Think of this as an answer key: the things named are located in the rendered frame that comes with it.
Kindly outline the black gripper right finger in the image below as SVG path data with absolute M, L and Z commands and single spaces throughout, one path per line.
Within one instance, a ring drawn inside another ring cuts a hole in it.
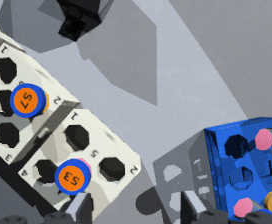
M 208 200 L 198 198 L 194 191 L 181 191 L 180 221 L 181 224 L 272 224 L 272 214 L 255 211 L 247 213 L 245 221 L 228 220 L 227 212 L 214 209 Z

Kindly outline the blue tube rack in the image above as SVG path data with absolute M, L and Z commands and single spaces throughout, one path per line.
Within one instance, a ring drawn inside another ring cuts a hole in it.
M 257 149 L 255 142 L 265 128 L 272 128 L 272 117 L 204 128 L 216 208 L 227 212 L 228 220 L 240 221 L 234 215 L 240 199 L 249 197 L 264 207 L 264 199 L 272 192 L 272 154 Z

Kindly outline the white button box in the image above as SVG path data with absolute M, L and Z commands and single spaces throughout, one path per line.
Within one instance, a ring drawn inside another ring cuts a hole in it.
M 64 7 L 68 7 L 65 11 L 67 17 L 58 33 L 77 42 L 86 25 L 80 20 L 82 15 L 102 23 L 114 0 L 56 1 Z

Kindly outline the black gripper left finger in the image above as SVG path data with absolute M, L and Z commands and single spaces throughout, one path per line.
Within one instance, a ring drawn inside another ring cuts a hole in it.
M 78 193 L 73 202 L 69 200 L 61 206 L 58 212 L 44 216 L 44 223 L 42 224 L 69 223 L 92 224 L 91 193 Z M 0 224 L 27 224 L 27 218 L 24 216 L 11 215 L 0 219 Z

